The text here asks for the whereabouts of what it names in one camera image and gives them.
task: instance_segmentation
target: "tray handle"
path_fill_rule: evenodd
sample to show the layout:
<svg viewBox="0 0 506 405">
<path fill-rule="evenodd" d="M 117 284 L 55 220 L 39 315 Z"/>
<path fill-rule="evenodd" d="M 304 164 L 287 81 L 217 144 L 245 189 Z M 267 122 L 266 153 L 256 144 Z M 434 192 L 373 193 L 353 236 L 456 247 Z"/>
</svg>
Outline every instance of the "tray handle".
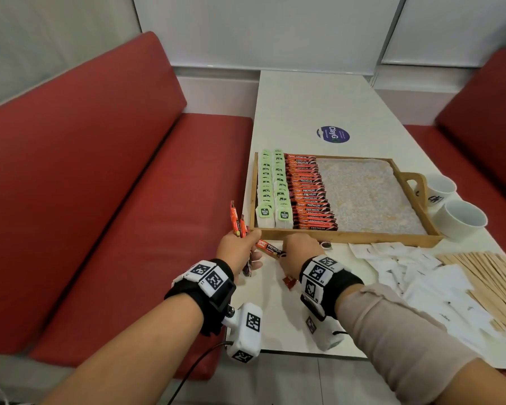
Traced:
<svg viewBox="0 0 506 405">
<path fill-rule="evenodd" d="M 405 180 L 405 182 L 409 180 L 416 181 L 416 189 L 413 190 L 414 194 L 418 198 L 418 203 L 420 204 L 423 210 L 427 210 L 427 179 L 421 173 L 415 172 L 401 172 L 401 177 Z"/>
</svg>

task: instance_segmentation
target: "purple circular sticker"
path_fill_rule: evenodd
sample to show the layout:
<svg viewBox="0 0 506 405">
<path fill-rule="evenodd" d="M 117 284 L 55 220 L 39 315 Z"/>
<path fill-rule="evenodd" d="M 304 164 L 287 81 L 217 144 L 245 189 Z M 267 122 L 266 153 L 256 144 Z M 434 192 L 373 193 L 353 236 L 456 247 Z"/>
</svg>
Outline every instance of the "purple circular sticker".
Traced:
<svg viewBox="0 0 506 405">
<path fill-rule="evenodd" d="M 317 129 L 317 136 L 331 143 L 343 143 L 351 139 L 351 135 L 346 130 L 337 126 L 323 126 Z"/>
</svg>

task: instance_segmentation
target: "beige sleeve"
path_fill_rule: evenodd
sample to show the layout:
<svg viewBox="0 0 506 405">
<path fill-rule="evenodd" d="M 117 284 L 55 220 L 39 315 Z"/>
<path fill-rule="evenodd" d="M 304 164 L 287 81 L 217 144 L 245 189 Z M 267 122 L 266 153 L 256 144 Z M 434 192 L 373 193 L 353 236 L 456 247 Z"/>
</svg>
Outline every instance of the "beige sleeve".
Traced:
<svg viewBox="0 0 506 405">
<path fill-rule="evenodd" d="M 382 284 L 349 295 L 337 318 L 404 405 L 433 402 L 464 365 L 479 357 Z"/>
</svg>

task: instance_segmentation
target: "black wrist strap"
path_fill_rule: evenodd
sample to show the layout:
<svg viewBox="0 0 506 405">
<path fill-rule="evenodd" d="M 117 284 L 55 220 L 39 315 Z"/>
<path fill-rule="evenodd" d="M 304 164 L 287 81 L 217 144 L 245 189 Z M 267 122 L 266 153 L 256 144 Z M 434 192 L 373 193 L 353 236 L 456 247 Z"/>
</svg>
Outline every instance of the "black wrist strap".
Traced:
<svg viewBox="0 0 506 405">
<path fill-rule="evenodd" d="M 321 255 L 321 256 L 314 257 L 314 258 L 310 258 L 303 264 L 302 270 L 300 271 L 299 280 L 300 280 L 301 284 L 304 284 L 304 282 L 302 280 L 303 280 L 304 272 L 306 271 L 306 269 L 309 270 L 308 274 L 306 274 L 306 277 L 311 278 L 312 276 L 314 276 L 314 273 L 310 271 L 311 270 L 310 263 L 313 260 L 315 260 L 315 263 L 319 263 L 324 268 L 336 268 L 336 267 L 342 266 L 340 263 L 338 263 L 337 261 L 335 261 L 331 258 L 328 258 L 327 256 Z M 333 272 L 333 274 L 331 274 L 331 277 L 328 279 L 326 284 L 323 285 L 322 282 L 317 282 L 315 284 L 315 286 L 322 287 L 322 293 L 321 293 L 322 297 L 321 297 L 320 301 L 318 301 L 318 303 L 324 309 L 324 314 L 329 315 L 330 317 L 333 317 L 333 318 L 337 318 L 336 317 L 336 300 L 339 297 L 339 295 L 347 287 L 352 286 L 354 284 L 363 284 L 363 283 L 364 282 L 362 281 L 362 279 L 360 279 L 357 275 L 352 274 L 350 271 L 348 271 L 347 269 L 344 269 L 344 268 L 343 269 L 339 268 L 338 271 Z M 302 301 L 309 300 L 307 297 L 307 293 L 305 293 L 305 295 L 302 295 L 302 297 L 303 297 Z M 314 304 L 312 304 L 312 301 L 309 301 L 309 304 L 306 304 L 306 306 L 308 306 L 308 308 L 314 314 L 316 314 L 311 309 L 311 306 L 314 306 Z"/>
<path fill-rule="evenodd" d="M 164 297 L 164 299 L 168 299 L 173 295 L 186 293 L 195 300 L 204 316 L 201 334 L 205 336 L 210 336 L 210 333 L 216 335 L 220 333 L 222 327 L 221 322 L 227 313 L 227 306 L 230 303 L 232 294 L 234 290 L 236 290 L 234 275 L 229 265 L 219 258 L 213 258 L 210 262 L 216 263 L 228 277 L 211 297 L 203 292 L 198 282 L 189 281 L 187 279 L 175 282 L 174 286 Z"/>
</svg>

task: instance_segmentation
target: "white cup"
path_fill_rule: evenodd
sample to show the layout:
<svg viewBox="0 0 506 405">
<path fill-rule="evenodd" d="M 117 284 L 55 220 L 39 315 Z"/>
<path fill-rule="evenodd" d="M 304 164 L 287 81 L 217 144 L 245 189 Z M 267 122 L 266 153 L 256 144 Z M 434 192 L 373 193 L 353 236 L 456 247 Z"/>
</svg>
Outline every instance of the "white cup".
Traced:
<svg viewBox="0 0 506 405">
<path fill-rule="evenodd" d="M 463 240 L 487 225 L 487 216 L 472 203 L 450 200 L 433 216 L 441 233 L 454 240 Z"/>
<path fill-rule="evenodd" d="M 454 194 L 457 190 L 455 182 L 444 175 L 425 175 L 427 179 L 427 205 L 433 206 L 442 203 L 445 198 Z"/>
</svg>

